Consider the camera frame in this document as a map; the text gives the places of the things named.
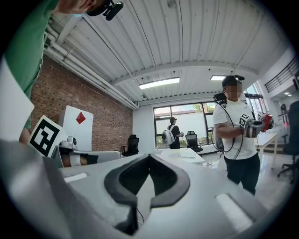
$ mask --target ceiling light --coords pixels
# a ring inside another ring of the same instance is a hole
[[[226,76],[215,76],[212,75],[211,80],[223,80]]]
[[[149,82],[149,83],[145,83],[145,84],[140,84],[139,87],[140,87],[140,89],[143,90],[143,89],[147,89],[147,88],[151,88],[151,87],[161,86],[161,85],[165,85],[165,84],[173,84],[173,83],[179,83],[179,77],[171,78],[171,79],[167,79],[167,80],[158,80],[158,81]]]

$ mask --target red brick wall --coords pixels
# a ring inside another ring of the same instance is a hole
[[[31,130],[42,115],[58,122],[67,106],[93,113],[92,150],[121,150],[132,134],[132,110],[47,56],[31,93]]]

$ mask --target office chair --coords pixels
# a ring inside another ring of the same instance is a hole
[[[129,157],[138,154],[139,153],[138,143],[139,143],[139,138],[136,137],[136,134],[130,135],[130,137],[128,138],[128,150],[127,151],[125,150],[126,146],[122,146],[124,151],[122,155],[125,157]]]
[[[296,161],[295,159],[295,157],[299,155],[299,101],[290,105],[288,118],[290,124],[290,138],[289,143],[284,146],[283,151],[288,155],[292,155],[293,164],[284,163],[282,168],[287,167],[287,169],[282,170],[277,177],[279,177],[280,174],[291,170],[292,179],[290,183],[292,184],[295,179],[295,171],[299,169],[299,161]]]
[[[201,148],[202,145],[201,143],[200,143],[200,147],[198,147],[197,134],[194,131],[188,131],[185,137],[188,143],[187,148],[191,148],[195,153],[198,153],[203,150]]]

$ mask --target person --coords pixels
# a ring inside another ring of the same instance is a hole
[[[16,82],[30,99],[31,90],[42,66],[44,32],[52,13],[100,14],[110,0],[42,0],[17,29],[4,59]],[[27,144],[30,138],[30,118],[27,120],[19,141]]]
[[[227,113],[220,105],[216,105],[213,121],[216,137],[223,140],[228,178],[236,184],[242,182],[243,188],[255,195],[260,159],[255,148],[254,138],[243,137],[244,130],[239,124],[243,114],[248,115],[250,119],[253,116],[249,106],[239,99],[242,93],[240,81],[234,76],[227,76],[223,79],[222,88],[227,97],[225,108]]]
[[[170,118],[170,125],[168,126],[168,129],[170,130],[170,128],[175,125],[177,122],[177,119],[174,118],[174,117],[171,117]],[[180,148],[180,143],[179,143],[179,137],[183,137],[184,136],[184,133],[181,133],[179,131],[179,128],[178,126],[174,126],[172,131],[171,131],[173,137],[174,137],[174,142],[170,145],[170,148],[171,149],[175,149],[175,148]]]

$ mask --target white ceiling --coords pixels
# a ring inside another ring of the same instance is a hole
[[[175,0],[174,7],[167,0],[123,2],[112,21],[56,14],[51,26],[63,35],[63,48],[133,101],[219,92],[221,82],[211,76],[231,71],[245,77],[247,88],[289,45],[255,1]],[[142,91],[138,86],[171,77],[180,83]]]

